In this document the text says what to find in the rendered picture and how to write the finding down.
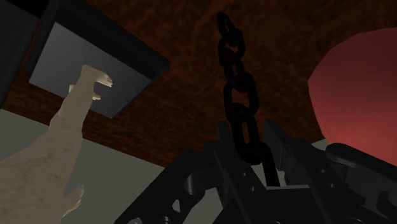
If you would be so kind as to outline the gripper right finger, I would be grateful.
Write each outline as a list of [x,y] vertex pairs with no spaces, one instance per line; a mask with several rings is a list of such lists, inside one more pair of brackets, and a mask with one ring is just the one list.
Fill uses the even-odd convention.
[[342,143],[325,150],[271,119],[263,141],[287,185],[308,185],[326,224],[397,224],[397,166]]

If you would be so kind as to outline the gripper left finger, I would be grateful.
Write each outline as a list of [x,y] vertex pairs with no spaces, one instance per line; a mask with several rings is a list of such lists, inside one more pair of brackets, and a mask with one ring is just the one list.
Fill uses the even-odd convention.
[[225,121],[202,152],[182,151],[115,220],[114,224],[183,224],[205,192],[217,189],[222,211],[212,224],[248,224],[243,205],[247,165]]

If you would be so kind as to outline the red rounded object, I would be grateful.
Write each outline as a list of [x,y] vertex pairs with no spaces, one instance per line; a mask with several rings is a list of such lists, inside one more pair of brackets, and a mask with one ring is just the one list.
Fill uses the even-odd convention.
[[397,166],[397,27],[355,34],[312,72],[322,135]]

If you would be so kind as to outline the beige dinosaur figure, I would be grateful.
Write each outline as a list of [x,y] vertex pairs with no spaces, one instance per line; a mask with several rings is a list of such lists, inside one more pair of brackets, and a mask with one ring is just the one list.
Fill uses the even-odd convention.
[[30,146],[0,161],[0,224],[60,224],[81,204],[83,186],[65,194],[83,142],[82,128],[93,101],[95,83],[112,79],[88,65],[50,121]]

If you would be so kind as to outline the black framed grey window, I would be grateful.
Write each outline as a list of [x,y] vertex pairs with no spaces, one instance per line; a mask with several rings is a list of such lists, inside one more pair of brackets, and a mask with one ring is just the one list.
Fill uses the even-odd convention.
[[97,85],[102,97],[92,111],[115,117],[168,70],[170,62],[85,0],[49,0],[25,64],[29,82],[65,97],[89,65],[110,75],[112,87]]

